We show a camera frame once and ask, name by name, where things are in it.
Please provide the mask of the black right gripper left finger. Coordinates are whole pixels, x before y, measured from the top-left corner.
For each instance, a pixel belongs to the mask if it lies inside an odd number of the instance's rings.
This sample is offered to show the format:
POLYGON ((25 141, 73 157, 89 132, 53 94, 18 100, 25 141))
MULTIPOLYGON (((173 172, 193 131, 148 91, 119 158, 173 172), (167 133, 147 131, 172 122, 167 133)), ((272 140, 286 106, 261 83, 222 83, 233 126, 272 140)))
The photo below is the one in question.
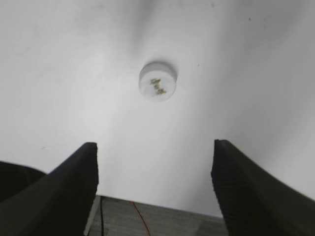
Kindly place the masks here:
POLYGON ((0 163, 2 236, 82 236, 98 186, 96 143, 84 143, 46 174, 0 163))

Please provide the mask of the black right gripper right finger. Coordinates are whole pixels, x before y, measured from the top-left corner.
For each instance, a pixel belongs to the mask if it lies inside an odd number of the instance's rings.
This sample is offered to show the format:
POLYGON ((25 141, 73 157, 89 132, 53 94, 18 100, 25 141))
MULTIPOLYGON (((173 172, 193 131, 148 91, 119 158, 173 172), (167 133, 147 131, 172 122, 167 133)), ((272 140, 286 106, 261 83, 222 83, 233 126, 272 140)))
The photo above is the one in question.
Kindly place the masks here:
POLYGON ((255 164, 228 140, 214 141, 214 192, 230 236, 313 236, 315 202, 255 164))

